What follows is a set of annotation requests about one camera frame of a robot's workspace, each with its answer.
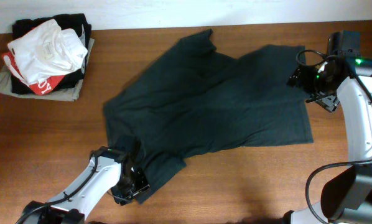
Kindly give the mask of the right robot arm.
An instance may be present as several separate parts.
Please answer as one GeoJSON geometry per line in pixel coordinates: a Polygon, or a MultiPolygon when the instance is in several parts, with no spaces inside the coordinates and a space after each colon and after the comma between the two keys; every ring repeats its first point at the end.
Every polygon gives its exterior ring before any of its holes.
{"type": "Polygon", "coordinates": [[[372,223],[372,59],[360,47],[360,33],[343,30],[328,38],[321,62],[295,58],[287,84],[329,112],[342,107],[348,161],[314,170],[305,184],[307,208],[287,212],[283,223],[372,223]]]}

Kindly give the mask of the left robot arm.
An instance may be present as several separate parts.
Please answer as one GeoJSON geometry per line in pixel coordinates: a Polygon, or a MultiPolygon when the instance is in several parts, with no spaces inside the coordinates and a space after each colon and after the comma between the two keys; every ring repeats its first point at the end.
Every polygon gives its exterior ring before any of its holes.
{"type": "Polygon", "coordinates": [[[127,205],[148,191],[150,185],[128,152],[101,147],[92,151],[86,169],[62,192],[42,203],[31,201],[18,223],[85,223],[105,194],[127,205]]]}

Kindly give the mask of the dark teal t-shirt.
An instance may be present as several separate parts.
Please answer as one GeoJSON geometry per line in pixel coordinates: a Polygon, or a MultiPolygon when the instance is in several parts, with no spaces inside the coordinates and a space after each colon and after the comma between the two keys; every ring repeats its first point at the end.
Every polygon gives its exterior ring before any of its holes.
{"type": "Polygon", "coordinates": [[[240,58],[217,52],[208,29],[180,39],[103,107],[108,145],[141,142],[145,202],[188,157],[240,146],[313,141],[306,94],[287,85],[300,46],[266,45],[240,58]]]}

